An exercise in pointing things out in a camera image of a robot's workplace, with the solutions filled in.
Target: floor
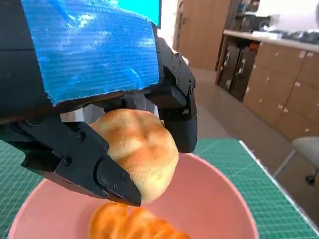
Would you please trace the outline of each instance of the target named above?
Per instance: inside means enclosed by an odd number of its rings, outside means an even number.
[[[199,138],[232,137],[244,141],[270,173],[292,151],[290,143],[245,106],[215,85],[215,72],[193,69]],[[319,183],[305,176],[314,168],[300,155],[279,175],[280,184],[319,227]]]

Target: monitor screen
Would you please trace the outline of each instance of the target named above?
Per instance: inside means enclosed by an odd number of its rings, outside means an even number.
[[[160,27],[161,0],[117,0],[116,2],[119,7],[144,15]]]

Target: orange pastry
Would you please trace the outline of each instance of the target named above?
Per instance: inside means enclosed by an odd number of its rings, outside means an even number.
[[[107,203],[94,213],[90,239],[188,239],[144,208]]]

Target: green cutting mat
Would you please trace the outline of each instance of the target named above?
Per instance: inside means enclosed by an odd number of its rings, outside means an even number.
[[[260,163],[234,139],[202,139],[196,155],[222,171],[245,198],[261,239],[317,239],[310,221],[282,191]],[[9,227],[27,195],[41,177],[19,166],[23,154],[0,142],[0,236]]]

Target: white wall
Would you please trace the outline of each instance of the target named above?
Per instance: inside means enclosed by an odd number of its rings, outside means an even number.
[[[319,29],[316,6],[319,0],[261,0],[258,14],[280,14],[276,28],[282,30]]]
[[[162,0],[161,29],[158,30],[158,35],[164,38],[170,47],[173,46],[177,2],[178,0]]]

